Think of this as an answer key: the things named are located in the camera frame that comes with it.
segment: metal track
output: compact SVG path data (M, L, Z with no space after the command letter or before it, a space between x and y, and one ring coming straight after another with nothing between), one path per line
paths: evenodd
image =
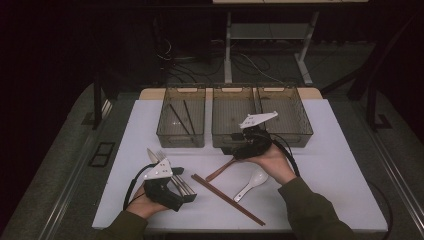
M74 169L72 170L71 175L69 176L65 184L65 187L59 195L59 198L54 204L53 210L49 216L49 219L47 220L46 225L44 226L43 230L40 233L40 236L38 237L39 240L48 240L54 238L54 235L62 221L63 216L66 213L68 205L78 186L79 180L82 175L81 173L83 172L83 168L84 166L87 166L87 163L90 160L90 155L94 148L94 144L97 142L97 139L104 128L105 120L109 116L109 113L112 110L112 106L112 103L106 100L102 107L103 121L101 121L101 123L97 127L97 130L91 131L91 133L88 135L82 147L81 154L77 160L77 163Z
M396 190L398 191L403 203L408 209L409 214L411 215L413 221L417 225L418 231L421 233L421 236L424 238L424 211L416 199L414 193L409 188L399 169L397 168L395 162L390 156L390 153L387 151L383 142L381 141L378 134L373 132L371 128L365 121L365 117L361 114L363 113L363 108L359 103L353 103L353 108L358 118L361 120L361 123L364 129L367 130L369 136L374 142L375 147L380 153L380 160L387 171L390 179L392 180Z

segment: human arm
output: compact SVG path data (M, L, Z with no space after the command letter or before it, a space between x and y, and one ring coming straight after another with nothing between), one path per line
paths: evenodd
M296 177L277 146L271 145L263 155L247 161L261 166L282 185L278 191L286 202L288 220L298 239L356 239L349 226L338 219L331 202Z
M127 209L119 213L109 227L101 230L97 234L96 240L140 240L147 227L147 219L168 209L150 200L145 195L143 186L137 190L134 196Z

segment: human hand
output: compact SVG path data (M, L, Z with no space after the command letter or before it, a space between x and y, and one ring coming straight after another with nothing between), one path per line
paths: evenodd
M281 185L296 178L286 156L274 144L264 154L245 160L261 166L269 176L273 177Z
M151 217L153 214L168 210L169 208L163 206L160 203L153 202L148 198L144 191L144 183L140 186L137 192L134 194L133 200L131 200L126 211L134 213L144 219Z

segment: dark background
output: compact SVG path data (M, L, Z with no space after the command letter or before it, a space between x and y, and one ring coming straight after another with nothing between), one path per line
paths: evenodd
M384 45L402 19L414 14L411 9L419 9L419 2L370 1L362 8L323 10L314 41ZM423 16L424 12L414 17L376 75L379 89L422 142ZM207 59L210 40L224 37L225 17L225 12L92 11L80 10L69 1L1 1L0 232L73 103L96 72L109 98L119 91L160 85L164 79L156 51L161 50L161 37L166 36L181 51ZM236 17L249 21L241 13ZM154 80L142 82L140 76Z

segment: transparent plastic bin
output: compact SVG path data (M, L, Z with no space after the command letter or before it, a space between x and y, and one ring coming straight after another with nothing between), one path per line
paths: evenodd
M168 84L156 135L163 148L205 146L206 85Z
M244 143L233 134L241 133L240 123L256 114L254 85L221 83L213 86L212 142L215 148L232 148Z
M305 147L314 134L297 87L293 83L257 84L261 113L278 112L278 116L266 121L265 129L271 137L285 146Z

